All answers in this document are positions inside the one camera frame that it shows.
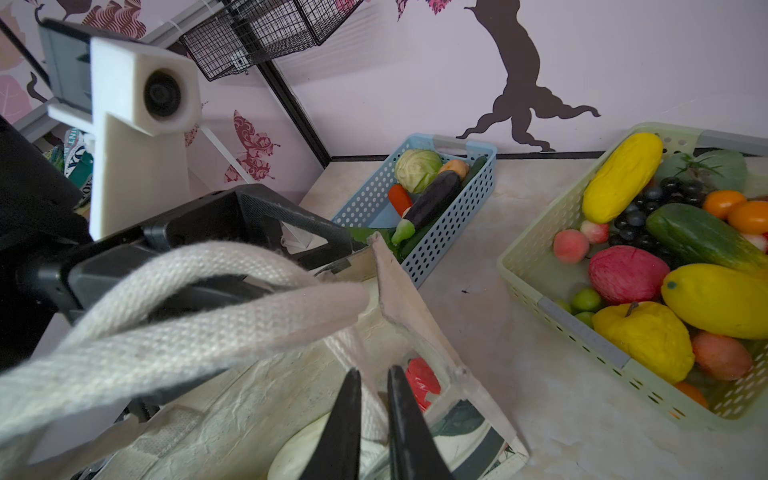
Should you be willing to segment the red bell pepper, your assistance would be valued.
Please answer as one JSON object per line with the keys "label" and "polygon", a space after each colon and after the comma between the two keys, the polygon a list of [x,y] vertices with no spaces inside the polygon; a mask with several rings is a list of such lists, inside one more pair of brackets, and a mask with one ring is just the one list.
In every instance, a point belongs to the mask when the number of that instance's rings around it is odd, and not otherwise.
{"label": "red bell pepper", "polygon": [[422,412],[425,412],[442,393],[437,376],[421,357],[409,361],[406,378]]}

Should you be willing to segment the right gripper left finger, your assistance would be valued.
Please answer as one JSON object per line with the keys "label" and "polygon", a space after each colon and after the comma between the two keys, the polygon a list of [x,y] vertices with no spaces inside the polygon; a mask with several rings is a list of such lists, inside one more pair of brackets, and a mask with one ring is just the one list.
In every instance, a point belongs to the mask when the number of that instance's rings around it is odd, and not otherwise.
{"label": "right gripper left finger", "polygon": [[346,374],[319,442],[300,480],[357,480],[360,472],[361,375]]}

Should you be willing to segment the cream canvas grocery tote bag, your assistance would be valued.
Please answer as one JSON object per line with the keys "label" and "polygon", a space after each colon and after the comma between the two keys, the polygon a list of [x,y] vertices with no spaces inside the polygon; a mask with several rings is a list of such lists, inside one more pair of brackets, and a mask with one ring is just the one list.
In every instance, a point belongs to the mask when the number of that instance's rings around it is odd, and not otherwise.
{"label": "cream canvas grocery tote bag", "polygon": [[[151,322],[198,280],[244,274],[259,299]],[[1,475],[267,479],[283,445],[361,374],[361,466],[389,475],[388,370],[423,358],[442,393],[423,412],[455,478],[508,479],[529,460],[379,234],[313,274],[286,257],[210,241],[130,273],[48,354],[1,376]]]}

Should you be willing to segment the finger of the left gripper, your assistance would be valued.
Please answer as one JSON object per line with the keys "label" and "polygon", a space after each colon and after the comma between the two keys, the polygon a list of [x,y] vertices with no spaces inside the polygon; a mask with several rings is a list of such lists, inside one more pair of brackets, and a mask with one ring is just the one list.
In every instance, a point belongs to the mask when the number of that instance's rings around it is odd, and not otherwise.
{"label": "finger of the left gripper", "polygon": [[[284,225],[326,240],[290,254],[281,244]],[[206,241],[233,241],[278,252],[306,270],[322,267],[354,252],[348,231],[261,184],[241,185],[188,202],[143,223],[143,235],[155,250]]]}
{"label": "finger of the left gripper", "polygon": [[[65,309],[65,318],[77,322],[105,293],[159,253],[144,242],[115,247],[75,265],[67,276],[77,305]],[[212,310],[259,299],[274,291],[244,274],[218,275],[183,287],[149,314],[151,322],[187,313]]]}

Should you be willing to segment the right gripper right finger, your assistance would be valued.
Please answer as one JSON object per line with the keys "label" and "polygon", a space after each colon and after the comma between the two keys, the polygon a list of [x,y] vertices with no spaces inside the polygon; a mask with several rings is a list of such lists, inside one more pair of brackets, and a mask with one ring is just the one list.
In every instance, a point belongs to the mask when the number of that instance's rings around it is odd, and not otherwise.
{"label": "right gripper right finger", "polygon": [[452,480],[451,471],[433,441],[405,371],[398,365],[388,370],[387,396],[390,478]]}

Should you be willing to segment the white radish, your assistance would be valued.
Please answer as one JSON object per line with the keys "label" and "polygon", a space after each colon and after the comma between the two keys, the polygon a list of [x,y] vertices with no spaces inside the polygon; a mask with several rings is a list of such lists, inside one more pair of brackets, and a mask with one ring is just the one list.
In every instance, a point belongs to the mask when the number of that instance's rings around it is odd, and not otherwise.
{"label": "white radish", "polygon": [[291,437],[274,458],[268,480],[297,480],[310,461],[330,414],[319,417]]}

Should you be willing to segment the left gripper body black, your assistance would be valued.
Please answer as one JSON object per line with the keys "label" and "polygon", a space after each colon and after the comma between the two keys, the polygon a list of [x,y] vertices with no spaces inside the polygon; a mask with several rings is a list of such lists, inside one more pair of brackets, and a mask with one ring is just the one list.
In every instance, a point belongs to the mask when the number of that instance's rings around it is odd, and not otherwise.
{"label": "left gripper body black", "polygon": [[75,301],[69,271],[143,239],[134,225],[96,241],[75,212],[82,192],[6,119],[1,120],[1,370],[31,357],[57,312]]}

